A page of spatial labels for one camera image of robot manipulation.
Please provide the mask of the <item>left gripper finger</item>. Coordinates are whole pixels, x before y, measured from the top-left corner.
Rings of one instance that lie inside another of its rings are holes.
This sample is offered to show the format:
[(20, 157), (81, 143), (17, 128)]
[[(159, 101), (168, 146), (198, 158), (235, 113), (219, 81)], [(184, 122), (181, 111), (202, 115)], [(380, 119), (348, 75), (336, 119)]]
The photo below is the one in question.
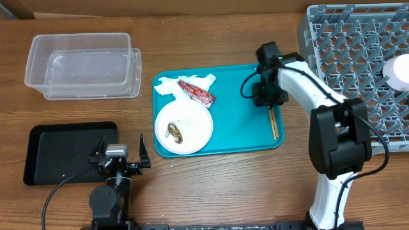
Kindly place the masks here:
[(99, 140), (98, 144), (96, 145), (96, 147), (94, 148), (94, 150), (91, 152), (90, 156), (91, 157), (97, 157), (97, 156), (99, 156), (99, 154), (105, 153), (104, 146), (105, 146), (105, 136), (103, 135), (100, 138), (100, 140)]
[(148, 152), (146, 150), (143, 134), (141, 134), (141, 137), (140, 137), (139, 157), (141, 159), (141, 161), (140, 161), (141, 168), (150, 168), (151, 167), (151, 161), (150, 161)]

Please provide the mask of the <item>red snack wrapper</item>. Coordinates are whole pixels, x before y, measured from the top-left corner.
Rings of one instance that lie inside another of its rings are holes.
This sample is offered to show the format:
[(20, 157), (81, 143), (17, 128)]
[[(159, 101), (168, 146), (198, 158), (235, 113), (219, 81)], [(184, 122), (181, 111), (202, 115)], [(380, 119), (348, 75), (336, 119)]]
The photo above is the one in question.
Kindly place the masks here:
[(191, 99), (204, 105), (207, 109), (209, 109), (216, 100), (216, 97), (208, 91), (189, 84), (183, 80), (179, 80), (177, 84), (179, 87), (181, 87), (185, 94), (187, 94)]

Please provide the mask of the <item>white shallow bowl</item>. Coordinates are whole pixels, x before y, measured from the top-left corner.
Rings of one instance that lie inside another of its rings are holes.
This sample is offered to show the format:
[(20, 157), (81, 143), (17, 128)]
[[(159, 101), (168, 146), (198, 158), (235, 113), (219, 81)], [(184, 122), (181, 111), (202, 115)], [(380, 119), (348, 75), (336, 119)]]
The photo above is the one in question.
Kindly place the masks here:
[(409, 88), (409, 54), (402, 54), (386, 61), (382, 74), (387, 84), (397, 91), (408, 91)]

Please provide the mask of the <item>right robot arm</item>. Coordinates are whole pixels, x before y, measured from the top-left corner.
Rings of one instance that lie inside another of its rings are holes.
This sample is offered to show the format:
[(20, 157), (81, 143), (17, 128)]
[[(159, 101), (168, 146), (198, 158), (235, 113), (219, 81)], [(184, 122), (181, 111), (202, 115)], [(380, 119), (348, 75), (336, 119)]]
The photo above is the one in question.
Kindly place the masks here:
[(361, 222), (345, 221), (343, 211), (354, 176), (372, 156), (365, 103), (335, 92), (300, 54), (283, 55), (275, 42), (263, 44), (256, 57), (255, 106), (273, 108), (292, 96), (310, 118), (308, 152), (318, 182), (301, 229), (363, 229)]

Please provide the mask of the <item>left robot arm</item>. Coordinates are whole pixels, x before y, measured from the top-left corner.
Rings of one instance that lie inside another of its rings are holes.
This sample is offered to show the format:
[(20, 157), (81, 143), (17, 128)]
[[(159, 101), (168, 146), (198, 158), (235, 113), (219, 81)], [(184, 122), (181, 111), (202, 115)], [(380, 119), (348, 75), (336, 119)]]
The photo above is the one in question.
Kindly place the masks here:
[(93, 212), (92, 229), (140, 229), (134, 218), (129, 217), (132, 176), (141, 175), (151, 162), (140, 136), (140, 161), (128, 161), (126, 144), (106, 144), (102, 137), (88, 157), (88, 164), (98, 174), (106, 176), (106, 184), (95, 188), (89, 196)]

